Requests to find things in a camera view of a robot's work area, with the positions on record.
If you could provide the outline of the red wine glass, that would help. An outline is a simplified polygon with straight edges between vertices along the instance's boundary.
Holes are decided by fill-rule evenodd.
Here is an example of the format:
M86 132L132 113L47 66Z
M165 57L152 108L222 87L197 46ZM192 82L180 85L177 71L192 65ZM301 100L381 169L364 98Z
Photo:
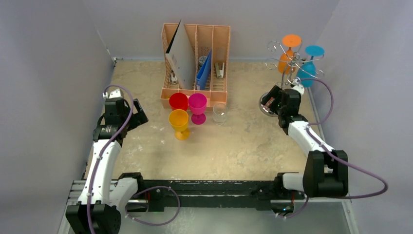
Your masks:
M184 110L188 109L188 97L183 93L175 93L169 98L169 105L172 110Z

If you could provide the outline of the blue wine glass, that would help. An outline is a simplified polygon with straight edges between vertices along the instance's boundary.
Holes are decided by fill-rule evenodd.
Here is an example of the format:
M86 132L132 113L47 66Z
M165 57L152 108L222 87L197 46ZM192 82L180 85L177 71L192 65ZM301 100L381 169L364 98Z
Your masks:
M309 60L306 60L296 74L296 78L299 78L300 84L304 88L310 88L313 84L313 79L317 76L316 66L314 64L314 57L324 56L324 49L318 45L309 45L305 48L305 52L310 56Z

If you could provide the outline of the peach plastic desk organizer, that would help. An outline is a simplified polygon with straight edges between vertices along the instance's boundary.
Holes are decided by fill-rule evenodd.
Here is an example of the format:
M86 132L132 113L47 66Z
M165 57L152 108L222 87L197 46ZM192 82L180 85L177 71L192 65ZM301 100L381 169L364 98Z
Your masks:
M181 38L183 30L187 35L184 48L193 59L189 72L194 80L188 89L178 82L176 59L167 55L171 50L170 44ZM160 96L163 108L171 108L169 98L175 93L183 93L187 97L195 93L203 94L207 98L207 111L212 111L218 103L227 102L230 34L231 28L227 25L164 23L161 37L166 74Z

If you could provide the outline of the grey white folder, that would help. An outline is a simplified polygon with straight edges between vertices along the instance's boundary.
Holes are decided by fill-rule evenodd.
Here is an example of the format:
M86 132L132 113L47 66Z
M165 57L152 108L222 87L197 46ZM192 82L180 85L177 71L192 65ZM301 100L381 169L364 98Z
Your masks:
M195 53L190 44L184 23L179 21L165 52L171 69L181 89L193 89L195 81Z

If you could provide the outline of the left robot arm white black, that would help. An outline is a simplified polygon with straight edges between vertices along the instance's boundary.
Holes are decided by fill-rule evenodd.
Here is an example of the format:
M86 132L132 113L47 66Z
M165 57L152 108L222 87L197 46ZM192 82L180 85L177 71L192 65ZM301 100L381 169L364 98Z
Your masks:
M105 112L93 131L93 159L83 190L75 205L69 205L65 216L76 234L117 234L127 200L145 194L140 173L123 173L114 189L112 175L116 159L128 131L148 122L138 99L133 107L122 97L105 101Z

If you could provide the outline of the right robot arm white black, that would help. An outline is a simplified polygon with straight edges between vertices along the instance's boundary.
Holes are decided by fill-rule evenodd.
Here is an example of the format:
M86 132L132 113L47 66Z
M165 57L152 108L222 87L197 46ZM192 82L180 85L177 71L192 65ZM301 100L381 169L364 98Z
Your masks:
M303 173L279 173L274 194L286 198L292 191L309 197L341 197L348 193L348 168L343 150L326 144L299 114L301 93L296 88L282 89L275 85L262 95L260 107L268 116L277 116L280 128L290 136L307 156Z

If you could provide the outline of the pink wine glass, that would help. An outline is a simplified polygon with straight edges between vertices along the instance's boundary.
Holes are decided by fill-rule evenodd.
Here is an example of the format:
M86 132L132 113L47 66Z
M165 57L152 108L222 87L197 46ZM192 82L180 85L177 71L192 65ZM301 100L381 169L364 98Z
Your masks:
M188 105L192 112L191 121L196 125L202 125L206 121L207 98L201 93L195 93L188 98Z

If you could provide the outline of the clear glass wine glass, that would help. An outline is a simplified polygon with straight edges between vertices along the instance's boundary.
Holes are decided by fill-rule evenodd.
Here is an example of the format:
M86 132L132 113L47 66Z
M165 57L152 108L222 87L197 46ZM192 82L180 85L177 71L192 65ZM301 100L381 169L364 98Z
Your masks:
M224 103L217 103L213 106L213 121L216 125L221 126L227 118L228 108Z

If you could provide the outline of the chrome wine glass rack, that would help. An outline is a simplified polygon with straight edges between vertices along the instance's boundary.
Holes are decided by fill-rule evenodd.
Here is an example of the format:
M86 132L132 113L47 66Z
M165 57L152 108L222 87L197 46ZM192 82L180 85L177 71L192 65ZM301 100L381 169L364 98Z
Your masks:
M310 59L300 57L298 51L293 51L294 47L301 47L300 42L285 42L288 50L284 50L281 43L271 41L267 48L271 52L275 52L277 48L281 48L282 56L270 58L265 62L265 65L270 70L277 69L281 73L282 79L277 82L273 88L260 97L260 110L267 116L275 117L278 114L278 109L281 106L281 92L291 88L297 91L301 96L305 89L311 87L313 80L324 77L324 72L317 69L314 62L324 58L325 50L318 45L309 45L305 48L305 53L310 56Z

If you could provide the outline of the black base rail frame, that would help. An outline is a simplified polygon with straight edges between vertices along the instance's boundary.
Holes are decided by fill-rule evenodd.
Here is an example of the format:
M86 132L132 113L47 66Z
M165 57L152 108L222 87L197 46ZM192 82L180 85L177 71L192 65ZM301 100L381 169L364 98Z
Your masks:
M287 215L294 211L294 200L308 197L341 197L348 193L347 173L315 174L304 179L308 188L287 189L282 173L273 181L145 180L140 173L123 173L110 184L110 195L121 188L122 179L131 179L137 189L129 200L145 199L149 211L165 207L255 208Z

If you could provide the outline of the yellow wine glass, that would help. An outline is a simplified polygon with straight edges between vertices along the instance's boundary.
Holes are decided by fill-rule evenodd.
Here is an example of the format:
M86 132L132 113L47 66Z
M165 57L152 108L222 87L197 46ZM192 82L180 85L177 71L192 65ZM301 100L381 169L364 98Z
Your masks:
M190 135L190 131L188 129L189 116L185 110L173 110L169 115L169 123L175 131L174 134L178 140L188 139Z

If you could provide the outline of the blue folder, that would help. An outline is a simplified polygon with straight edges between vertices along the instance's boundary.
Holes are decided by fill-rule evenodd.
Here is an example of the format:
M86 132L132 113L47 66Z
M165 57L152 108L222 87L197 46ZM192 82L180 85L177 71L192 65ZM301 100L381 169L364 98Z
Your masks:
M211 73L211 53L212 51L209 52L208 58L199 70L196 80L195 80L195 88L196 90L205 90L206 83L208 80L208 77Z

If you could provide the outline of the tape roll in organizer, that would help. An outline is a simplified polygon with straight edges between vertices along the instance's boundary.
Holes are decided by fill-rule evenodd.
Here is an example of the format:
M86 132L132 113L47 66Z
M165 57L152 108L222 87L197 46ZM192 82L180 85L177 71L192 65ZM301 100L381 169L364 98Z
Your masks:
M200 56L198 57L198 65L199 67L202 67L205 61L207 60L208 56Z

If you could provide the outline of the orange wine glass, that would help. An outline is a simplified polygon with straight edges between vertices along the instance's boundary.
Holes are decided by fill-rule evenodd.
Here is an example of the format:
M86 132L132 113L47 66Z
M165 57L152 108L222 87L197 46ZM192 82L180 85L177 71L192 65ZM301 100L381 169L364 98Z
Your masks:
M294 47L301 46L301 37L295 34L286 35L282 39L282 44L288 49L283 52L278 64L278 71L282 74L288 75L295 71L295 67L291 65L291 61L294 58Z

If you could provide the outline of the grey stapler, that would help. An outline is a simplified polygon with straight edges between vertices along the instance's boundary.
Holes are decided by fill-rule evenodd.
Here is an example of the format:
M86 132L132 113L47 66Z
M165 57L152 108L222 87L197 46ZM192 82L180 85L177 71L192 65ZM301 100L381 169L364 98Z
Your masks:
M216 78L222 79L225 75L225 63L215 63Z

